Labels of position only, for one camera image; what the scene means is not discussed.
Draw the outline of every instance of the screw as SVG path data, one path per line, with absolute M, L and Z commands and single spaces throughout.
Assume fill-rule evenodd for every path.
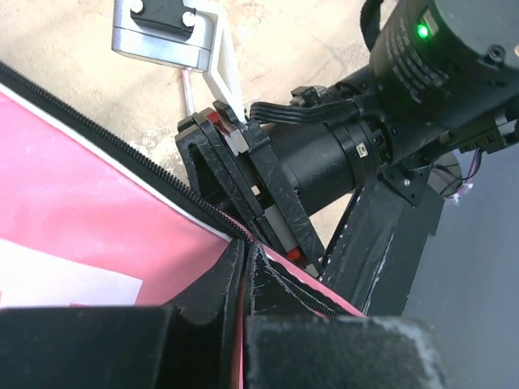
M 186 27 L 193 27 L 195 26 L 195 14 L 192 12 L 184 12 L 184 15 L 182 15 L 182 23 L 184 23 L 184 26 Z
M 142 2 L 142 0 L 133 0 L 133 2 L 131 2 L 131 6 L 130 6 L 130 10 L 134 13 L 134 14 L 140 14 L 144 9 L 144 4 Z
M 493 45 L 488 50 L 488 57 L 495 63 L 503 63 L 506 51 L 501 46 Z

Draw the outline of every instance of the concrete floor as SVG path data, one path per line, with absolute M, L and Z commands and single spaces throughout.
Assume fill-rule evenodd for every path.
M 367 62 L 358 27 L 363 0 L 222 3 L 246 106 L 286 103 L 294 87 L 331 84 Z M 174 143 L 185 116 L 181 74 L 113 53 L 113 7 L 112 0 L 2 0 L 0 59 L 186 180 Z M 191 79 L 195 108 L 209 106 L 201 76 Z M 325 241 L 347 201 L 313 216 Z

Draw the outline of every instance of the black velcro strap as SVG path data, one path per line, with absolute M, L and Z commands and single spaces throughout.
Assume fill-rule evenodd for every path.
M 380 6 L 383 2 L 384 0 L 366 0 L 360 11 L 360 29 L 370 51 L 380 34 Z

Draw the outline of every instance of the white label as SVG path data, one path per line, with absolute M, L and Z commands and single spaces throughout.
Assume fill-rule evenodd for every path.
M 0 308 L 130 306 L 142 280 L 0 239 Z

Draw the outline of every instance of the green led light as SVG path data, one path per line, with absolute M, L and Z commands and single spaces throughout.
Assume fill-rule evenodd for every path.
M 429 36 L 429 28 L 425 24 L 419 24 L 418 25 L 418 36 L 420 36 L 422 39 L 425 39 Z

